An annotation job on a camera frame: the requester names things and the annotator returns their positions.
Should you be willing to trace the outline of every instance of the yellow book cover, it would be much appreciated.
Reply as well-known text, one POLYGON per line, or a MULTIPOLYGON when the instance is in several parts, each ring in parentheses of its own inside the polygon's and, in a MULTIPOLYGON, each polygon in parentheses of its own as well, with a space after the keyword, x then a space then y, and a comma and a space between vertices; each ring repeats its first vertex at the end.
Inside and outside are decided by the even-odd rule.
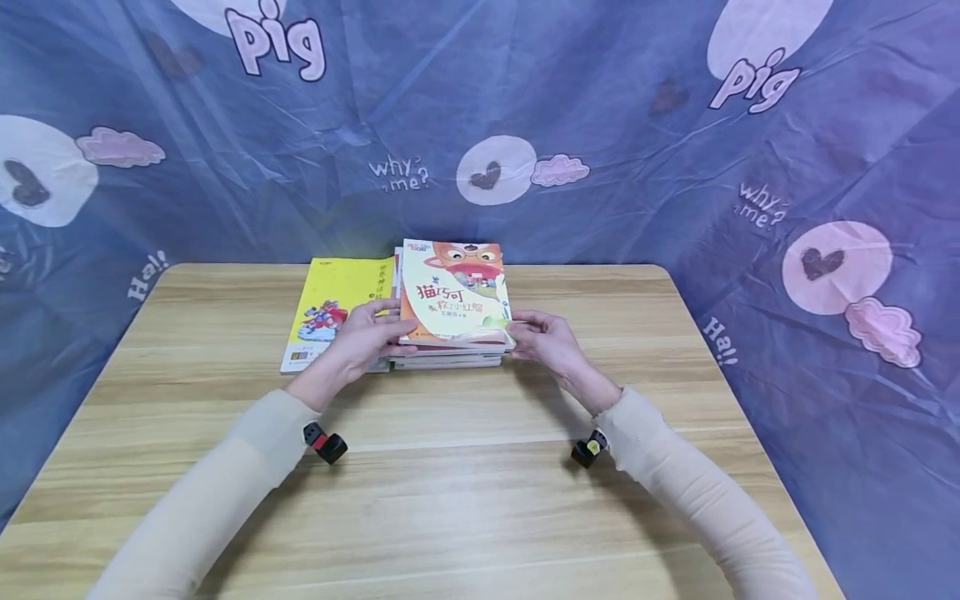
MULTIPOLYGON (((281 373, 301 372, 326 350, 355 306, 389 298, 394 258, 314 258, 303 283, 290 327, 281 373)), ((368 372, 386 372, 390 362, 376 359, 368 372)))
POLYGON ((417 328, 401 344, 505 352, 510 301, 497 244, 403 240, 400 317, 417 328))

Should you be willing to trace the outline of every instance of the red strap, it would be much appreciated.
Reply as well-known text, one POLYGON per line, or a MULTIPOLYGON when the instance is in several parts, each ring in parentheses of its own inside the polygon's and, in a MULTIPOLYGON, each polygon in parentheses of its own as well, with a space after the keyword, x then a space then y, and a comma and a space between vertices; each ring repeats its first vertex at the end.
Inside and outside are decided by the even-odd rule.
POLYGON ((317 438, 316 440, 314 440, 314 442, 311 444, 311 446, 313 446, 313 449, 319 450, 322 445, 326 444, 326 441, 327 441, 328 439, 329 439, 329 436, 327 436, 325 433, 322 433, 322 434, 320 434, 320 437, 319 437, 319 438, 317 438))

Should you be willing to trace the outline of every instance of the hand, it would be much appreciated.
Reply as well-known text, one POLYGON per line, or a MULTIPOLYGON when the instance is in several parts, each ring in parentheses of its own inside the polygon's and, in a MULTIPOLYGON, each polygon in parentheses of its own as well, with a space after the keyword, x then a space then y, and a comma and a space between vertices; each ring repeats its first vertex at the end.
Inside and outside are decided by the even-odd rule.
POLYGON ((516 340, 511 356, 543 364, 560 387, 593 416, 620 399, 623 391, 590 364, 563 317, 539 310, 515 310, 509 330, 516 340))
POLYGON ((400 300, 373 300, 354 308, 330 347, 287 385, 287 393, 319 413, 374 358, 416 352, 413 346, 391 346, 417 326, 416 321, 401 321, 399 308, 400 300))

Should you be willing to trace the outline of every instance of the yellow book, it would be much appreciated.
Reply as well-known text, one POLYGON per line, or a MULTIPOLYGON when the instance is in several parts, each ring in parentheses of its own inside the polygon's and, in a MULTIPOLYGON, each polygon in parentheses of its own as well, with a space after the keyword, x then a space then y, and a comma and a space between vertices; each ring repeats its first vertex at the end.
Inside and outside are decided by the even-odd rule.
MULTIPOLYGON (((355 306, 389 298, 394 258, 314 258, 303 283, 297 314, 290 327, 281 373, 301 372, 329 348, 337 330, 355 306)), ((386 358, 374 360, 368 372, 387 372, 386 358)))

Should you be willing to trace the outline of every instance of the wrist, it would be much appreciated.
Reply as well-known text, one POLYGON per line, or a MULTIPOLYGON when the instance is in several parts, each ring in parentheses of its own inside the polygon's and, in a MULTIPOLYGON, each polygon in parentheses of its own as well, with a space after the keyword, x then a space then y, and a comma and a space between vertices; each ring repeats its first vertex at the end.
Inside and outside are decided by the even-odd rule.
POLYGON ((623 395, 623 388, 586 359, 583 365, 570 371, 567 380, 572 388, 571 393, 593 417, 611 409, 623 395))
POLYGON ((284 391, 303 402, 315 413, 322 413, 340 390, 347 385, 345 370, 321 354, 284 387, 284 391))

